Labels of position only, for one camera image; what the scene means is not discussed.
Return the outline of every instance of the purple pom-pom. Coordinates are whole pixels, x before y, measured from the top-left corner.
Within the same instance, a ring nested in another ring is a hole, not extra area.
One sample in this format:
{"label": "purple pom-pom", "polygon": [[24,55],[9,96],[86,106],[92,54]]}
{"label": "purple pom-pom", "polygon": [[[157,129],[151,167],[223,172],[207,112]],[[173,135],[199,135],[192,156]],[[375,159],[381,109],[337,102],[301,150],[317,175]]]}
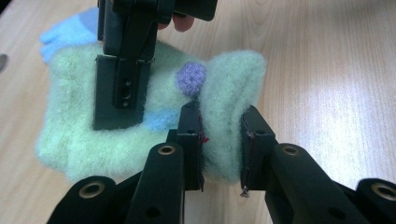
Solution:
{"label": "purple pom-pom", "polygon": [[206,70],[200,63],[185,63],[177,72],[177,86],[185,95],[197,95],[206,78]]}

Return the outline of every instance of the light wood surface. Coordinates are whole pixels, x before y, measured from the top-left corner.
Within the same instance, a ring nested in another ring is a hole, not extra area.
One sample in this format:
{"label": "light wood surface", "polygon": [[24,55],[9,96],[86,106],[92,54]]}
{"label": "light wood surface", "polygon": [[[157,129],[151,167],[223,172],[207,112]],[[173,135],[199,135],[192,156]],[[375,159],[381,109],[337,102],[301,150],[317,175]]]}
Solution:
{"label": "light wood surface", "polygon": [[[13,0],[0,17],[0,223],[44,223],[71,187],[35,157],[49,88],[38,37],[96,1]],[[268,60],[259,110],[279,142],[307,149],[355,188],[396,182],[396,1],[219,0],[212,22],[159,38],[203,59],[254,49]],[[188,192],[186,223],[271,223],[264,194],[236,186]]]}

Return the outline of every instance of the wood grain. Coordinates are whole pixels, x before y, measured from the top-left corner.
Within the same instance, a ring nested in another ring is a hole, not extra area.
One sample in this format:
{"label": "wood grain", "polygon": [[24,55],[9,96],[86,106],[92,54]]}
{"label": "wood grain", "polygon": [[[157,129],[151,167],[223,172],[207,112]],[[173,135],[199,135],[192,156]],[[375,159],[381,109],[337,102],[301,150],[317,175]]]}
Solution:
{"label": "wood grain", "polygon": [[[0,17],[0,223],[44,223],[71,184],[34,146],[49,87],[38,37],[96,1],[13,0]],[[396,182],[396,1],[219,0],[212,22],[159,38],[203,59],[254,49],[268,60],[258,108],[279,142],[307,149],[335,181]],[[271,223],[263,193],[188,192],[186,223]]]}

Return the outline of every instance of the screw hole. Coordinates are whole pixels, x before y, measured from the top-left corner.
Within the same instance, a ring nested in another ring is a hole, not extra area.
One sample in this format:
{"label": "screw hole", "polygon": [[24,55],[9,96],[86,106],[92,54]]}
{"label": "screw hole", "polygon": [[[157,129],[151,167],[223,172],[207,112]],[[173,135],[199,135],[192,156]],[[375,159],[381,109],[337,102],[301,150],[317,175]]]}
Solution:
{"label": "screw hole", "polygon": [[391,188],[388,185],[375,183],[372,185],[372,190],[374,193],[384,199],[396,201],[396,189]]}
{"label": "screw hole", "polygon": [[146,216],[150,218],[159,217],[161,215],[160,209],[157,207],[150,207],[146,210]]}
{"label": "screw hole", "polygon": [[83,199],[90,199],[98,196],[105,190],[105,184],[101,181],[92,181],[79,191],[79,196]]}
{"label": "screw hole", "polygon": [[131,86],[132,84],[131,80],[129,80],[128,78],[125,78],[123,81],[125,86]]}
{"label": "screw hole", "polygon": [[171,155],[176,151],[176,149],[174,147],[161,147],[160,149],[158,149],[158,152],[161,155],[167,156],[167,155]]}
{"label": "screw hole", "polygon": [[346,213],[336,207],[330,207],[328,209],[328,212],[330,213],[330,215],[340,220],[344,220],[347,218]]}
{"label": "screw hole", "polygon": [[286,146],[286,147],[283,147],[282,149],[283,149],[284,153],[286,153],[290,156],[297,156],[300,153],[300,151],[295,147]]}
{"label": "screw hole", "polygon": [[131,88],[124,86],[121,88],[121,96],[122,99],[127,100],[131,97],[132,90]]}

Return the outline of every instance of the glove finger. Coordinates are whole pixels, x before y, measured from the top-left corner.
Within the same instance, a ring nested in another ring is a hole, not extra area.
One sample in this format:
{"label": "glove finger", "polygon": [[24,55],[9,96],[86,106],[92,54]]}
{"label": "glove finger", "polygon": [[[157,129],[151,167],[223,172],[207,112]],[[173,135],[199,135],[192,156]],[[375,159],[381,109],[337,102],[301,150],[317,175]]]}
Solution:
{"label": "glove finger", "polygon": [[56,52],[57,48],[54,45],[45,45],[40,49],[40,53],[43,56],[45,63],[49,63],[53,54]]}
{"label": "glove finger", "polygon": [[59,36],[59,26],[55,25],[52,26],[50,30],[45,32],[40,36],[40,42],[43,44],[48,44],[52,42],[54,39],[56,39]]}
{"label": "glove finger", "polygon": [[98,33],[99,8],[93,7],[78,14],[79,22],[95,36]]}

